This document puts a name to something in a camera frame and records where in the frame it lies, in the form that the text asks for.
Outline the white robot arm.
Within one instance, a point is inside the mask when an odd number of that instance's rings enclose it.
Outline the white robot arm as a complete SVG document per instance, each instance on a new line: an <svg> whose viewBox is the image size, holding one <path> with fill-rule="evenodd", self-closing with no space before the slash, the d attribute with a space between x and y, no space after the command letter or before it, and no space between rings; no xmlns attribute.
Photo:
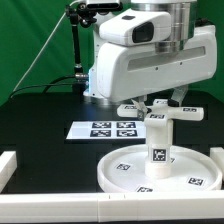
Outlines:
<svg viewBox="0 0 224 224"><path fill-rule="evenodd" d="M99 43L92 90L110 102L131 100L136 115L149 113L147 96L172 89L179 106L191 83L217 67L216 30L196 19L197 0L86 0Z"/></svg>

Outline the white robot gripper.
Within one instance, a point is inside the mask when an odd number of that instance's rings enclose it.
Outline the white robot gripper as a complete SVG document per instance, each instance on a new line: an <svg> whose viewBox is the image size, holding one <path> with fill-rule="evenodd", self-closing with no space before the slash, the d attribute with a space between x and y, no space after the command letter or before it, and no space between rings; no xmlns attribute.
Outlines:
<svg viewBox="0 0 224 224"><path fill-rule="evenodd" d="M143 95L174 88L171 99L182 102L188 91L186 84L209 79L216 71L215 32L213 25L197 27L184 49L173 53L158 53L153 44L103 44L97 60L99 93L112 102L134 98L141 121L148 111Z"/></svg>

